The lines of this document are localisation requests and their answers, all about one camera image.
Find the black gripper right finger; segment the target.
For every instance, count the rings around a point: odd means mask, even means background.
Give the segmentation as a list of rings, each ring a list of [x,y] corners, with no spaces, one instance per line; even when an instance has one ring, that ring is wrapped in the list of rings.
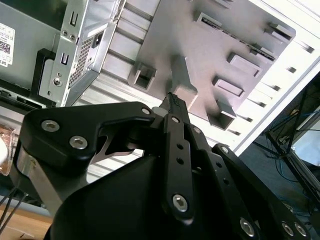
[[[226,145],[211,148],[202,131],[192,125],[186,103],[179,99],[191,164],[200,167],[203,186],[213,184],[219,200],[223,240],[310,240],[305,225]]]

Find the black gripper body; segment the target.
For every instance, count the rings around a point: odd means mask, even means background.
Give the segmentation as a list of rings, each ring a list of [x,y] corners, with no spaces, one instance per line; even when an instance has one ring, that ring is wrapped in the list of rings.
[[[238,240],[213,181],[191,173],[194,218],[186,225],[164,209],[164,165],[138,159],[69,196],[47,240]]]

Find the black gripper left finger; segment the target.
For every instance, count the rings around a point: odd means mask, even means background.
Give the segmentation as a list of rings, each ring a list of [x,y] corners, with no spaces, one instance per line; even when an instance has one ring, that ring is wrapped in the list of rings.
[[[163,208],[191,223],[191,150],[178,100],[169,93],[156,110],[134,101],[29,112],[13,160],[15,185],[55,216],[76,191],[133,161],[158,158],[164,166]]]

